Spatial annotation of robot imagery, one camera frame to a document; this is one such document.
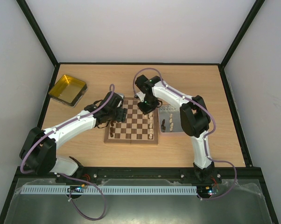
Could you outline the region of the pink metal tin tray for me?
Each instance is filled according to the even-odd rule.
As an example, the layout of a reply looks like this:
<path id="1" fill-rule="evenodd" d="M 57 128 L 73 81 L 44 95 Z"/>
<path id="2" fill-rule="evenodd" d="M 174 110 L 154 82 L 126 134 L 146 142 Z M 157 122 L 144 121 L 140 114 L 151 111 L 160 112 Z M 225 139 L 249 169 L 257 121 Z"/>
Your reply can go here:
<path id="1" fill-rule="evenodd" d="M 171 105 L 162 105 L 158 108 L 159 134 L 161 136 L 186 135 L 181 126 L 180 111 Z"/>

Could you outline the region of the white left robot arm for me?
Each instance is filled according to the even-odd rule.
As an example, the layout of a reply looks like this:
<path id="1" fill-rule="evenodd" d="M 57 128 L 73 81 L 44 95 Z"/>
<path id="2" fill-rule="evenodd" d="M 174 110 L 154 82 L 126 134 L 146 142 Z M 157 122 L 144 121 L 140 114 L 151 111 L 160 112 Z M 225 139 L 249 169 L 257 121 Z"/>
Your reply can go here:
<path id="1" fill-rule="evenodd" d="M 66 142 L 101 124 L 124 122 L 127 110 L 123 108 L 124 95 L 108 92 L 103 100 L 86 106 L 67 121 L 44 130 L 31 129 L 20 152 L 20 170 L 24 174 L 45 175 L 49 172 L 73 175 L 79 163 L 72 157 L 57 156 L 57 150 Z"/>

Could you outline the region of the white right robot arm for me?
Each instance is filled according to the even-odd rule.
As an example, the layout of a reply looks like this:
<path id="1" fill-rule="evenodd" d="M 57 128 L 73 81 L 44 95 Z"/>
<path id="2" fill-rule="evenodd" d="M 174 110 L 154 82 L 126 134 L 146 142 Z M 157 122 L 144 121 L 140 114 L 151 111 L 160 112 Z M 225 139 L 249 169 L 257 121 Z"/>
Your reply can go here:
<path id="1" fill-rule="evenodd" d="M 214 171 L 214 162 L 209 156 L 208 130 L 211 115 L 206 109 L 204 99 L 197 95 L 192 97 L 174 89 L 159 76 L 151 79 L 141 75 L 133 80 L 134 96 L 139 98 L 138 108 L 147 115 L 166 101 L 180 112 L 181 128 L 191 137 L 194 151 L 194 174 L 198 182 L 210 179 Z"/>

